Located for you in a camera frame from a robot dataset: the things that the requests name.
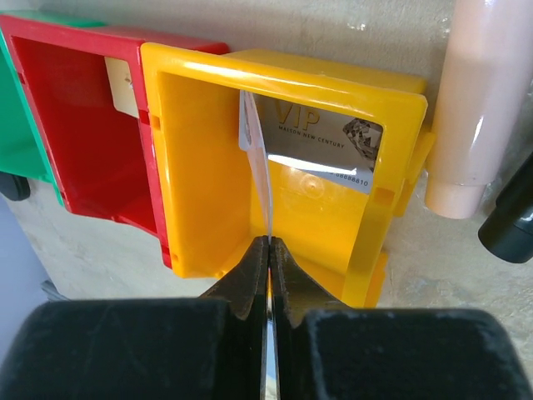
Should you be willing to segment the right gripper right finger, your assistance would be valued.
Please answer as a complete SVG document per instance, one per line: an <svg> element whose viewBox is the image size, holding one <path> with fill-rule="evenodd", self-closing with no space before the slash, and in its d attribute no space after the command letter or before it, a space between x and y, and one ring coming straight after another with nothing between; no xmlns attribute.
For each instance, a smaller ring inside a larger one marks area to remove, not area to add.
<svg viewBox="0 0 533 400"><path fill-rule="evenodd" d="M506 330L471 308L355 308L270 246L283 399L529 399Z"/></svg>

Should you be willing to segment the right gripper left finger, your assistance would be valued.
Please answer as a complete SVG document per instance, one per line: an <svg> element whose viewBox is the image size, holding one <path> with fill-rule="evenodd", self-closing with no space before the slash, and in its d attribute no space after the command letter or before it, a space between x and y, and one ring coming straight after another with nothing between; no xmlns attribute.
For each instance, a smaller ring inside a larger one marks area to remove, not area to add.
<svg viewBox="0 0 533 400"><path fill-rule="evenodd" d="M262 399L269 242L198 297L49 302L1 367L4 399Z"/></svg>

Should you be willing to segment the yellow plastic bin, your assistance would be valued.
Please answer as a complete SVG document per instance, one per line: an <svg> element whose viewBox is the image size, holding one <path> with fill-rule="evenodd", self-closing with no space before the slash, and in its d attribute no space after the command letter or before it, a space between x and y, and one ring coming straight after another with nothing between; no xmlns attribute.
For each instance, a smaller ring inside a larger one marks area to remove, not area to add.
<svg viewBox="0 0 533 400"><path fill-rule="evenodd" d="M170 265L220 278L280 238L352 307L375 307L384 242L434 142L426 81L264 49L141 47Z"/></svg>

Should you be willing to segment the red plastic bin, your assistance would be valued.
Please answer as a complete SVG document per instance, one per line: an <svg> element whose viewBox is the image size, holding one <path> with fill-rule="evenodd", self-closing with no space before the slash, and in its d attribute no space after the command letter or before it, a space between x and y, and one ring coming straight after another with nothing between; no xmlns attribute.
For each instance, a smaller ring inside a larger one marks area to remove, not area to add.
<svg viewBox="0 0 533 400"><path fill-rule="evenodd" d="M221 55L228 46L39 11L3 12L1 31L64 207L150 233L169 265L141 47L159 43ZM105 57L128 63L139 118L113 106Z"/></svg>

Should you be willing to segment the green plastic bin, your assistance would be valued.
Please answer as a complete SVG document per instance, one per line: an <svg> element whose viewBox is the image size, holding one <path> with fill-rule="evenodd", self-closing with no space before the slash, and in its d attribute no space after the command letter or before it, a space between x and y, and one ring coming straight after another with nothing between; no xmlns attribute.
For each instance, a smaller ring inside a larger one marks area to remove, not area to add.
<svg viewBox="0 0 533 400"><path fill-rule="evenodd" d="M4 37L1 38L1 172L57 185Z"/></svg>

